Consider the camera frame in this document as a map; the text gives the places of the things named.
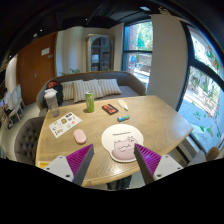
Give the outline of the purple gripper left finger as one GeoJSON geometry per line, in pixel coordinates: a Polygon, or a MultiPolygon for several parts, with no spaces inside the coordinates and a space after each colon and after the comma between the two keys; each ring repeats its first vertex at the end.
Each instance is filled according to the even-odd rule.
{"type": "Polygon", "coordinates": [[[90,144],[68,156],[58,156],[44,170],[81,186],[93,155],[94,148],[90,144]]]}

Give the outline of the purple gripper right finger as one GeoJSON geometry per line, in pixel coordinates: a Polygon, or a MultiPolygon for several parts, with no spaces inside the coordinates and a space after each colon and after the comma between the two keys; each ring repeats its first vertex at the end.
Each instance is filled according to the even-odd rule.
{"type": "Polygon", "coordinates": [[[182,169],[171,156],[161,156],[156,152],[136,144],[134,154],[145,184],[152,183],[182,169]]]}

